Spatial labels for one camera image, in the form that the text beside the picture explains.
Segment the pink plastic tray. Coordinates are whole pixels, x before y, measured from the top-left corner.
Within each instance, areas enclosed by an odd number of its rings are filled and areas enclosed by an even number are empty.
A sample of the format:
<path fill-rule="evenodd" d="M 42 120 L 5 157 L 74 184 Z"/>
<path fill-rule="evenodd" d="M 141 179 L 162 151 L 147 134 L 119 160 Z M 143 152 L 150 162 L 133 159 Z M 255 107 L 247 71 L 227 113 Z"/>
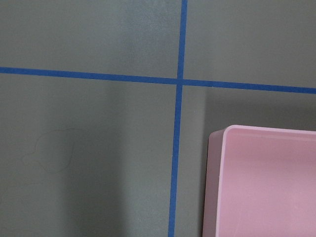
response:
<path fill-rule="evenodd" d="M 315 132 L 231 125 L 211 133 L 202 234 L 315 236 Z"/>

